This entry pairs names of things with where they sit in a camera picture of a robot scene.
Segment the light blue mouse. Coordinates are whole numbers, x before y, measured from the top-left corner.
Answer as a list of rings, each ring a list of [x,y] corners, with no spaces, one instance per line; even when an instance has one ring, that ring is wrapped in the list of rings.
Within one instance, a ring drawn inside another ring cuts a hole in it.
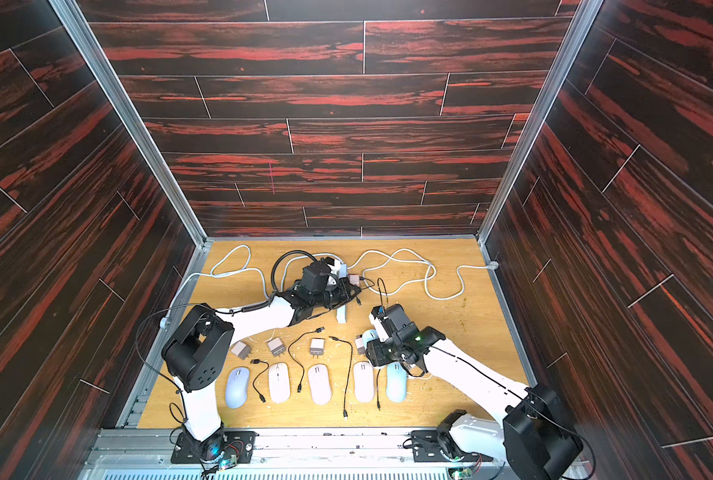
[[[378,340],[378,334],[374,329],[366,330],[364,334],[362,334],[361,339],[364,344],[372,341],[372,340]]]
[[[393,362],[385,368],[385,395],[393,403],[404,402],[407,395],[407,372],[398,362]]]

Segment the pink mouse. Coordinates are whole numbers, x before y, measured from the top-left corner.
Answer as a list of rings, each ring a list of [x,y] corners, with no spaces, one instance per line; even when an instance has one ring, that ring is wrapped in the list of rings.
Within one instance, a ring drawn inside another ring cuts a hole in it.
[[[275,404],[282,404],[290,399],[290,372],[284,362],[278,362],[268,369],[268,389]]]
[[[308,385],[310,395],[316,405],[326,405],[332,400],[332,388],[330,387],[330,372],[324,364],[312,365],[308,369]]]
[[[360,403],[372,402],[375,394],[374,368],[368,361],[360,361],[352,368],[354,374],[354,396]]]

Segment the pink charger adapter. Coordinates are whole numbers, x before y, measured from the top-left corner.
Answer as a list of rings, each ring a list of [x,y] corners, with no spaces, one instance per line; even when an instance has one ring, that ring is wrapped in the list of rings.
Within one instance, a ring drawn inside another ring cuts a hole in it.
[[[268,342],[266,342],[266,346],[268,346],[268,350],[270,350],[270,353],[274,357],[278,357],[286,353],[286,350],[288,350],[288,348],[286,348],[286,344],[284,344],[279,337],[274,337],[268,340]]]
[[[246,358],[250,356],[250,353],[252,353],[252,348],[243,341],[238,341],[230,347],[230,352],[237,358],[240,358],[240,360],[246,360]]]

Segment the white mouse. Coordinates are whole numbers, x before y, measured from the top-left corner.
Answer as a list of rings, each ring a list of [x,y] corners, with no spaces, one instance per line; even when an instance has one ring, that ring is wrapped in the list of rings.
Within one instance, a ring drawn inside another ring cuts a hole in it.
[[[247,367],[236,367],[228,373],[226,379],[226,406],[238,409],[248,401],[250,388],[250,370]]]

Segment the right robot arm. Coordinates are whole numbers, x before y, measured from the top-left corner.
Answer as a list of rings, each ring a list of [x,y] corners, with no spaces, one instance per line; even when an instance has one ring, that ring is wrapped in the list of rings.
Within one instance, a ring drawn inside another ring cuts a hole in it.
[[[486,411],[488,425],[465,410],[448,414],[436,427],[444,458],[488,457],[511,468],[520,479],[562,479],[583,450],[555,391],[529,387],[475,360],[440,331],[419,329],[399,304],[376,306],[369,316],[377,333],[366,343],[374,367],[397,364],[407,373],[429,374],[447,382]]]

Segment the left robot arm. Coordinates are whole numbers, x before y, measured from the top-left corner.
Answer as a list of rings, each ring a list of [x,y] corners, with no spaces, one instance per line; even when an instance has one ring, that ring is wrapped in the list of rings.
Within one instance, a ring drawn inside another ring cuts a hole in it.
[[[182,392],[186,431],[204,442],[222,429],[216,404],[216,380],[230,348],[240,340],[294,326],[314,317],[314,310],[336,310],[354,300],[361,288],[348,280],[318,291],[300,283],[256,305],[219,312],[206,304],[192,307],[170,336],[162,359]]]

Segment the white power strip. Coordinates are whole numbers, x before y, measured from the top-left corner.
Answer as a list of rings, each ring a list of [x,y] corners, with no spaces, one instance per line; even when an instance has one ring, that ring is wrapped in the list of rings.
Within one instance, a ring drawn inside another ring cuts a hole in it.
[[[345,263],[340,264],[338,277],[342,279],[348,278],[348,266]],[[338,320],[339,324],[346,324],[346,306],[338,307],[338,310],[336,310],[336,320]]]

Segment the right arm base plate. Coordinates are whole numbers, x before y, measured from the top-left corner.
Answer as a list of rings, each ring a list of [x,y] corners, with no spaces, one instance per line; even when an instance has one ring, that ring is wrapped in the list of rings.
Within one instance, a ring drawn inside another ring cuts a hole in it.
[[[409,450],[416,463],[477,463],[492,462],[492,458],[479,453],[463,452],[455,446],[448,434],[439,434],[435,429],[412,430],[401,447]]]

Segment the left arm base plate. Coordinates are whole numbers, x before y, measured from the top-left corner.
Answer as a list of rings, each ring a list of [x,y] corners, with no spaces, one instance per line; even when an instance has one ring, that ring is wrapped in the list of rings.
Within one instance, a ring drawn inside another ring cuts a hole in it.
[[[256,445],[255,431],[220,430],[198,441],[188,430],[178,434],[170,462],[203,466],[248,464]]]

